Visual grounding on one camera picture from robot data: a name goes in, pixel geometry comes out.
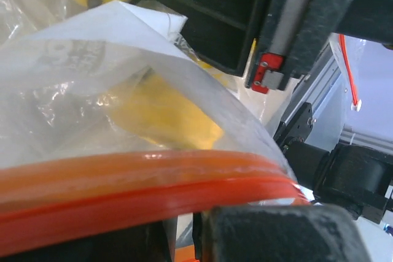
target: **metal frame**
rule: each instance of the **metal frame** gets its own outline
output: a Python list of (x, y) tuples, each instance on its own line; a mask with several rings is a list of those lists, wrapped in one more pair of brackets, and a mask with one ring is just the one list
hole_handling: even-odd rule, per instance
[(393, 155), (393, 141), (371, 136), (365, 133), (354, 132), (345, 126), (340, 136), (340, 142), (370, 147), (380, 152)]
[[(351, 3), (352, 0), (271, 0), (246, 86), (266, 93), (266, 89), (253, 86), (264, 82), (272, 90), (284, 90), (291, 77), (309, 74), (320, 49)], [(271, 71), (263, 71), (267, 54), (285, 58), (280, 65), (269, 66)], [(269, 79), (273, 79), (274, 83), (268, 85), (265, 80)]]
[(304, 102), (311, 103), (313, 113), (315, 113), (340, 75), (340, 68), (333, 57), (330, 46), (327, 45), (319, 55), (310, 74), (302, 78), (296, 86), (281, 121), (287, 125)]

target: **orange plastic part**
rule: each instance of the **orange plastic part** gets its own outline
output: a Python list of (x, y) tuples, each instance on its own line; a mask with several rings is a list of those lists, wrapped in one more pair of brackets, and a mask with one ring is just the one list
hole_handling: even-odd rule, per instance
[(198, 262), (194, 259), (195, 250), (193, 245), (188, 247), (178, 248), (174, 253), (174, 262)]
[(261, 156), (164, 151), (0, 171), (0, 256), (262, 199), (307, 201)]

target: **ziplock bag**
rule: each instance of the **ziplock bag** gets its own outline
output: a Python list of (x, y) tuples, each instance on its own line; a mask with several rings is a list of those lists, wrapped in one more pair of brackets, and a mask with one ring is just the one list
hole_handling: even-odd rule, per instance
[(10, 168), (0, 171), (0, 256), (280, 198), (308, 203), (276, 164), (247, 153), (124, 153)]
[(45, 0), (0, 0), (0, 45), (58, 21)]
[[(160, 11), (170, 11), (165, 9), (163, 5), (156, 4), (155, 9)], [(228, 75), (204, 61), (200, 60), (195, 51), (189, 46), (187, 41), (181, 36), (181, 34), (172, 34), (174, 36), (174, 44), (182, 50), (187, 56), (189, 56), (194, 62), (196, 62), (202, 69), (219, 81), (230, 93), (232, 93), (241, 103), (246, 106), (251, 113), (258, 118), (258, 120), (264, 125), (268, 133), (273, 137), (277, 131), (281, 117), (289, 105), (292, 93), (299, 82), (298, 79), (291, 79), (287, 88), (284, 91), (271, 90), (268, 94), (258, 93), (252, 89), (246, 88), (245, 76), (235, 77)], [(248, 72), (249, 63), (253, 54), (253, 49), (250, 52), (250, 58), (247, 61), (245, 73)]]
[[(119, 129), (132, 138), (128, 152), (237, 150), (263, 155), (292, 175), (261, 123), (130, 7), (111, 2), (0, 48), (1, 140), (12, 159), (2, 165), (103, 153), (99, 147), (78, 155), (72, 145), (110, 125), (108, 137)], [(169, 95), (157, 100), (163, 85)], [(146, 113), (152, 107), (157, 112)], [(129, 115), (133, 120), (124, 120)], [(150, 127), (140, 130), (136, 122)]]

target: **white wall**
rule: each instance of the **white wall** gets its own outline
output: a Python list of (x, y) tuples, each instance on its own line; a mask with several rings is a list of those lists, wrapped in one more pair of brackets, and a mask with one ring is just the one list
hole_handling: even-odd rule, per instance
[(346, 125), (355, 132), (393, 141), (393, 50), (368, 42), (358, 65), (360, 112), (348, 110)]
[(360, 217), (355, 224), (363, 238), (373, 262), (392, 262), (393, 237), (382, 230), (382, 226)]

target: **screw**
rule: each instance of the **screw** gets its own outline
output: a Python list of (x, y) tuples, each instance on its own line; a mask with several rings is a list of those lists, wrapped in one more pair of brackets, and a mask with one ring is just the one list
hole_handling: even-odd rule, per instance
[(282, 153), (285, 154), (285, 152), (288, 151), (288, 149), (289, 149), (288, 145), (283, 146), (282, 147)]
[(317, 119), (309, 118), (309, 119), (307, 120), (307, 125), (313, 125), (313, 124), (315, 124), (315, 123), (317, 123)]

